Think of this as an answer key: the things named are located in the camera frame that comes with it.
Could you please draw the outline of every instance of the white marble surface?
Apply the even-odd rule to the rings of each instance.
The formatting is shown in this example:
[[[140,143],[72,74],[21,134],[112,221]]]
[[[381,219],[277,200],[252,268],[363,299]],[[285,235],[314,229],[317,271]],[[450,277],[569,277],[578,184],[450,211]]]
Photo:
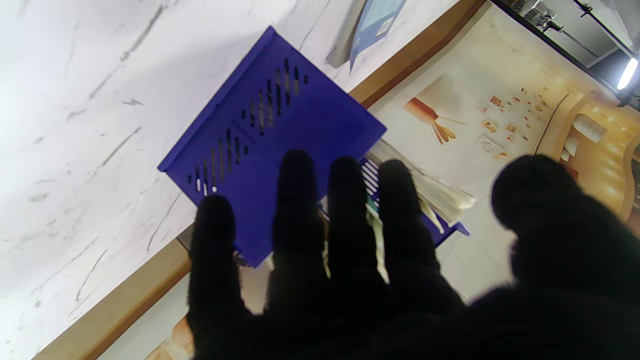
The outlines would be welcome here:
[[[0,359],[29,359],[166,245],[194,206],[157,164],[269,24],[351,90],[456,0],[407,0],[354,71],[343,0],[0,4]]]

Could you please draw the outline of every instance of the light fixture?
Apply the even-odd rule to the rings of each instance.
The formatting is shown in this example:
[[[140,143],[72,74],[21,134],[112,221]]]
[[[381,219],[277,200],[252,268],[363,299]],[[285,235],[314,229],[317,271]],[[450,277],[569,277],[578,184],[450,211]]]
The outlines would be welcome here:
[[[632,58],[629,59],[629,63],[627,64],[627,68],[622,73],[622,77],[620,77],[620,81],[618,82],[618,90],[622,90],[629,85],[629,81],[634,76],[636,69],[638,67],[638,59]]]

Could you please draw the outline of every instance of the black glove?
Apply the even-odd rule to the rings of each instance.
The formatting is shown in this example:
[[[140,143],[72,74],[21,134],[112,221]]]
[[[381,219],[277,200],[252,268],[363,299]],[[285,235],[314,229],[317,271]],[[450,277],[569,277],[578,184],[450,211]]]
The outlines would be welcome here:
[[[374,233],[366,220],[367,194],[352,158],[336,160],[330,171],[328,278],[313,161],[303,151],[289,151],[284,156],[272,229],[275,269],[261,318],[277,323],[279,329],[282,324],[313,319],[318,326],[334,321],[350,329],[371,331],[399,313],[448,315],[463,308],[459,296],[440,275],[433,240],[420,221],[411,174],[400,161],[392,160],[382,164],[379,178],[390,286],[377,271]],[[205,198],[198,207],[191,248],[187,320],[196,351],[207,338],[223,334],[221,329],[226,326],[255,324],[240,297],[232,255],[234,235],[235,220],[228,201],[219,195]],[[332,336],[324,335],[305,346]],[[256,337],[254,332],[243,341],[258,341]]]

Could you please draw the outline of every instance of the basket slot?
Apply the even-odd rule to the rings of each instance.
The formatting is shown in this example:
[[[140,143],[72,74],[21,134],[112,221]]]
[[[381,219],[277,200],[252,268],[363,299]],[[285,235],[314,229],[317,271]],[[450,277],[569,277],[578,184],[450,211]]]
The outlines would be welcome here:
[[[296,95],[300,94],[300,75],[298,74],[298,67],[293,67],[293,91]]]
[[[258,91],[258,114],[260,119],[260,135],[264,135],[264,106],[262,104],[262,89]]]
[[[240,164],[240,139],[236,137],[236,164]]]
[[[220,183],[224,183],[225,182],[225,159],[223,157],[223,144],[222,144],[222,138],[218,139],[218,157],[219,157],[219,161],[218,161],[218,165],[220,168]]]
[[[251,112],[251,126],[255,126],[255,112],[254,112],[254,103],[253,100],[251,100],[251,103],[249,105],[249,111]]]
[[[289,58],[284,59],[284,93],[287,105],[291,105],[291,96],[289,95]]]
[[[211,149],[211,189],[216,188],[216,151]]]
[[[196,167],[196,191],[200,192],[202,184],[200,184],[200,168]]]
[[[280,69],[276,69],[276,107],[278,115],[282,115],[282,97],[280,96]]]
[[[269,127],[273,127],[273,94],[271,93],[271,79],[267,79],[267,114]]]
[[[207,168],[207,158],[202,160],[202,176],[204,177],[202,193],[207,196],[209,194],[209,169]]]
[[[231,150],[231,129],[227,129],[227,167],[229,170],[229,174],[231,174],[231,170],[233,167],[232,160],[232,150]]]

